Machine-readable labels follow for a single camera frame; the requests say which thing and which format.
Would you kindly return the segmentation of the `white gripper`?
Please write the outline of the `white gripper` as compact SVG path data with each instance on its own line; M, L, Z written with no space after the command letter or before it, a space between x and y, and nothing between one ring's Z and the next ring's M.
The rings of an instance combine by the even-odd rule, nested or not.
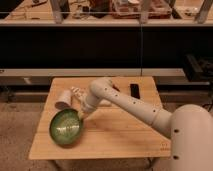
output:
M71 88L72 94L81 100L81 118L86 119L90 116L98 107L98 98L93 95L86 95L85 91L78 87Z

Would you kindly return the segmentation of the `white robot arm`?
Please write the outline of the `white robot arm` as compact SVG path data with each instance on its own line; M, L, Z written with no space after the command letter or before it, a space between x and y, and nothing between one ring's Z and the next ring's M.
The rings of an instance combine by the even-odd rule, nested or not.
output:
M93 80L88 92L76 86L71 91L85 115L106 99L170 139L170 171L213 171L213 117L205 108L186 104L170 113L117 91L109 77Z

